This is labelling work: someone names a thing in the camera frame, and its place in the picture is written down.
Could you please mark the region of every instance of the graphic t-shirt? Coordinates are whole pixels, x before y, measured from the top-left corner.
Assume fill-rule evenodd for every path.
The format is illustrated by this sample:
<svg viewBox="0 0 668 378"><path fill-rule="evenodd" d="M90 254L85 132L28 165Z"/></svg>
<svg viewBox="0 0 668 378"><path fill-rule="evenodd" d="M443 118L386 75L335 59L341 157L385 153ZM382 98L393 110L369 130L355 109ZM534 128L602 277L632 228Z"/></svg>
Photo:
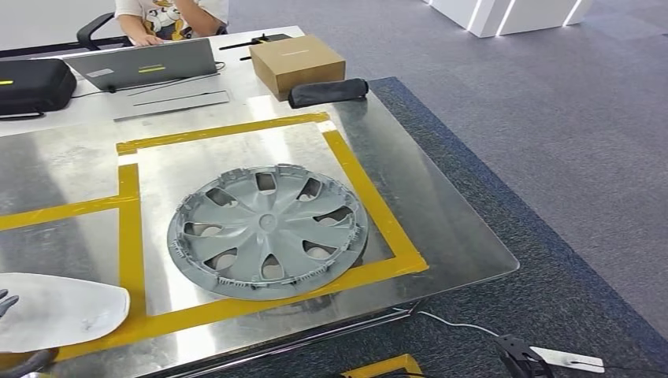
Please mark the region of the graphic t-shirt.
<svg viewBox="0 0 668 378"><path fill-rule="evenodd" d="M218 20L228 23L228 0L192 0ZM161 39L197 38L171 0L116 0L116 17L121 14L142 17L149 34Z"/></svg>

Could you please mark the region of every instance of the gray carpet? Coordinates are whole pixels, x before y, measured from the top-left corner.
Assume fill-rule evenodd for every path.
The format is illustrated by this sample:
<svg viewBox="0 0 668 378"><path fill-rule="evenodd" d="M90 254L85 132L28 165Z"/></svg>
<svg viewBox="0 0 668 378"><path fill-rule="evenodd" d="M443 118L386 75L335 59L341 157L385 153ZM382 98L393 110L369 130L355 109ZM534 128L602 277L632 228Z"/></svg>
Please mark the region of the gray carpet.
<svg viewBox="0 0 668 378"><path fill-rule="evenodd" d="M482 40L420 0L231 3L231 32L298 24L350 77L399 77L668 336L668 2Z"/></svg>
<svg viewBox="0 0 668 378"><path fill-rule="evenodd" d="M517 272L499 280L430 298L428 311L501 334L513 333L534 346L599 356L607 365L668 371L668 342L446 125L396 78L369 84L521 263ZM378 180L374 172L369 174ZM254 361L209 378L321 377L405 353L413 355L424 372L438 377L510 376L496 357L489 335L449 328L416 316ZM555 374L595 376L562 368L555 368ZM609 370L605 376L661 375Z"/></svg>

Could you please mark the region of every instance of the black chair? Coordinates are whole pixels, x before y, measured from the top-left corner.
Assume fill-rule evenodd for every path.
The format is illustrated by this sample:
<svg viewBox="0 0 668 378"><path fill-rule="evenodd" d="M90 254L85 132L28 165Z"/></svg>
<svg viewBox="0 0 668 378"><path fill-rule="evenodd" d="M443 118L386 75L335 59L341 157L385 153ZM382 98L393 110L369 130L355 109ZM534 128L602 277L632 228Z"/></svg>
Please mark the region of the black chair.
<svg viewBox="0 0 668 378"><path fill-rule="evenodd" d="M113 12L105 13L100 17L94 19L93 21L88 23L88 25L84 26L76 33L76 40L82 47L85 47L90 51L101 50L100 46L107 46L107 45L121 44L123 46L132 46L130 39L126 36L103 38L96 40L92 39L93 33L95 33L98 29L100 29L104 24L109 22L112 18L113 18ZM221 35L221 34L228 34L227 25L221 26L216 32L216 35Z"/></svg>

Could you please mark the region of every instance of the metal table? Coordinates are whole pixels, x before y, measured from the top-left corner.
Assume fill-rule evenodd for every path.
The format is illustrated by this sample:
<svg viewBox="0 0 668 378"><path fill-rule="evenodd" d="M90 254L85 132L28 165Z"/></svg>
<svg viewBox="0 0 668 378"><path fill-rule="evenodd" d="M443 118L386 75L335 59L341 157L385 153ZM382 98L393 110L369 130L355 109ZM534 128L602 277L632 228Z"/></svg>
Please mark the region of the metal table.
<svg viewBox="0 0 668 378"><path fill-rule="evenodd" d="M229 103L120 122L86 122L73 108L70 125L53 125L63 128L0 138L0 272L120 284L132 294L126 324L62 348L56 376L164 372L518 268L373 93L293 110L239 60L246 54L216 52L227 63L215 80L227 86ZM178 143L147 139L198 130L208 131ZM180 200L221 172L278 163L324 173L358 194L371 223L363 264L298 302L239 301L195 286L167 252Z"/></svg>

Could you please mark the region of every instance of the stainless steel table top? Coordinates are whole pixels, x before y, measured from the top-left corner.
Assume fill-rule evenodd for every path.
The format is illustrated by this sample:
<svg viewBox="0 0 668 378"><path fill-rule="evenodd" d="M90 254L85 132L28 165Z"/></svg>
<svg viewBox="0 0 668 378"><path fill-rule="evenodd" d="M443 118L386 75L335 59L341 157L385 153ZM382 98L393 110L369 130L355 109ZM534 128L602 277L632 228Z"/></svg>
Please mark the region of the stainless steel table top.
<svg viewBox="0 0 668 378"><path fill-rule="evenodd" d="M295 27L284 30L293 35L301 32ZM229 38L218 43L239 43L258 33L225 36ZM230 103L120 122L73 119L73 125L55 125L62 128L0 138L0 216L115 195L119 142L326 112L332 119L329 127L335 126L347 140L429 268L60 361L52 368L57 376L95 372L97 377L130 377L158 372L490 280L518 268L506 247L373 93L365 102L293 110L269 94L249 61L239 61L247 49L236 50L216 56L227 63L217 80L228 88ZM292 163L352 187L314 123L159 146L134 156L141 184L149 315L222 298L186 279L171 261L166 245L167 226L179 201L216 175L238 167ZM1 231L0 272L118 284L118 232L116 209ZM363 263L391 255L373 224Z"/></svg>

